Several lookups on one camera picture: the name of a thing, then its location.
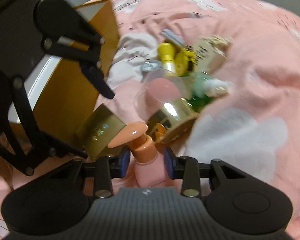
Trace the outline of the pink pump lotion bottle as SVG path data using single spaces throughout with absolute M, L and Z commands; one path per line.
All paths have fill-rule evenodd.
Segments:
M 175 186 L 168 177 L 164 156 L 157 150 L 153 139 L 146 134 L 144 122 L 125 126 L 109 143 L 108 148 L 127 145 L 134 157 L 134 184 L 141 188 Z

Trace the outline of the olive gold square box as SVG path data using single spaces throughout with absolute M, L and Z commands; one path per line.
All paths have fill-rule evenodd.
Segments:
M 108 143 L 126 126 L 106 105 L 100 104 L 75 131 L 90 159 L 109 154 Z

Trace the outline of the clear jar with pink cream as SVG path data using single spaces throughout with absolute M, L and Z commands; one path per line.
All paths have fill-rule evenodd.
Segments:
M 165 103 L 187 96 L 187 88 L 181 77 L 165 69 L 148 72 L 135 97 L 135 109 L 147 121 Z

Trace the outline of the yellow capped small bottle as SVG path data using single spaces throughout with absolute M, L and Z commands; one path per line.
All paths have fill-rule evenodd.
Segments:
M 175 66 L 175 47 L 168 43 L 162 42 L 159 44 L 158 48 L 158 57 L 161 61 L 162 68 L 164 70 L 168 70 L 174 74 L 177 74 L 176 66 Z

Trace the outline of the white red mint tin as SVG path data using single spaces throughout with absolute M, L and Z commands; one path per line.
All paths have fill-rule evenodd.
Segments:
M 174 44 L 175 46 L 178 46 L 180 48 L 183 48 L 185 46 L 185 42 L 184 40 L 177 35 L 176 33 L 174 33 L 173 31 L 171 31 L 170 29 L 164 29 L 161 32 L 161 35 L 169 42 L 171 42 L 172 44 Z

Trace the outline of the orange cardboard storage box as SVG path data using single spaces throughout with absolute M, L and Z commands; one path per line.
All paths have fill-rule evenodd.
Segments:
M 108 73 L 119 41 L 110 0 L 73 8 L 65 0 L 16 1 L 8 15 L 12 47 L 4 68 L 25 138 L 37 150 L 70 152 L 82 148 L 75 131 L 92 113 L 101 95 L 82 74 L 80 64 Z M 60 61 L 34 107 L 24 89 L 44 55 Z

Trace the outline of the small grey lid jar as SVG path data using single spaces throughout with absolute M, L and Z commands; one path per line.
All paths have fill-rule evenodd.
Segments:
M 161 62 L 158 60 L 151 60 L 151 61 L 146 61 L 142 66 L 141 66 L 141 71 L 143 73 L 148 73 L 152 72 L 154 70 L 160 69 L 162 67 Z

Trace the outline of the green spray bottle white cap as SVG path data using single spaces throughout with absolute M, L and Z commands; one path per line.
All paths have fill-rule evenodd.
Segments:
M 184 82 L 189 91 L 187 101 L 198 113 L 216 98 L 228 95 L 232 87 L 230 81 L 217 79 L 205 72 L 191 73 L 184 77 Z

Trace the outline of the yellow toy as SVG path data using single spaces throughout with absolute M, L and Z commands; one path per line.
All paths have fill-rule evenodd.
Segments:
M 174 59 L 178 76 L 186 76 L 194 71 L 196 60 L 191 46 L 179 50 Z

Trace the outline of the pink patterned bed sheet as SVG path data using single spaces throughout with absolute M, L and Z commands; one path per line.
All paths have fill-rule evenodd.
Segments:
M 0 0 L 8 239 L 300 239 L 300 20 L 194 0 Z M 127 33 L 174 27 L 189 82 L 110 87 Z

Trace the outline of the beige printed paper box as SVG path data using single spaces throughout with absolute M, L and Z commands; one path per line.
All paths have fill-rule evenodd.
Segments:
M 193 45 L 194 71 L 213 74 L 226 61 L 226 51 L 232 45 L 232 39 L 218 35 L 199 38 Z

